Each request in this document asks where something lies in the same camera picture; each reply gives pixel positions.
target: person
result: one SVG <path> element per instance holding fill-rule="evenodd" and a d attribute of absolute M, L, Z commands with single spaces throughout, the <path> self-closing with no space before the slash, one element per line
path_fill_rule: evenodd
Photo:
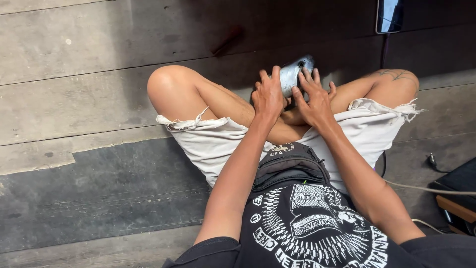
<path fill-rule="evenodd" d="M 473 265 L 473 237 L 426 237 L 373 170 L 400 126 L 420 112 L 412 104 L 415 75 L 378 70 L 339 87 L 331 82 L 330 93 L 317 69 L 313 75 L 305 68 L 298 75 L 309 101 L 295 87 L 297 108 L 287 112 L 277 66 L 271 77 L 260 71 L 254 108 L 185 67 L 151 75 L 157 122 L 214 186 L 194 246 L 163 267 Z M 329 183 L 291 180 L 252 192 L 260 160 L 292 143 L 326 160 Z"/>

